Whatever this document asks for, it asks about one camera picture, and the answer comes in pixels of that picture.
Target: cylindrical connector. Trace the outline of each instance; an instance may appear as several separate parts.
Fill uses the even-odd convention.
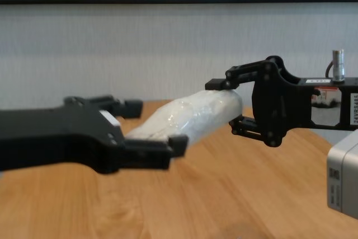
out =
[[[345,61],[343,50],[333,51],[333,81],[342,82],[345,80]]]

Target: sticker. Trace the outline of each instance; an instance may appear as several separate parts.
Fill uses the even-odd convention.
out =
[[[107,110],[100,110],[100,113],[105,117],[113,126],[121,126],[120,122],[113,117]]]
[[[351,93],[351,125],[358,125],[358,93]]]
[[[330,83],[330,79],[308,79],[306,80],[306,83]]]

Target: gray device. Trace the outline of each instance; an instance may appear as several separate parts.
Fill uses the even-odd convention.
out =
[[[358,130],[334,145],[328,153],[327,204],[358,219]]]

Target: plastic-wrapped object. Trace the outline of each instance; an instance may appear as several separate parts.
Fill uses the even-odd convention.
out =
[[[235,90],[204,90],[160,107],[126,138],[166,140],[185,134],[191,145],[241,113],[242,98]]]

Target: wood grain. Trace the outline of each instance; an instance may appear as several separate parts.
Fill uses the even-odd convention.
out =
[[[124,132],[163,103],[122,120]],[[61,164],[6,172],[0,238],[357,238],[358,221],[326,204],[329,149],[308,130],[269,148],[224,126],[169,171],[104,176]]]

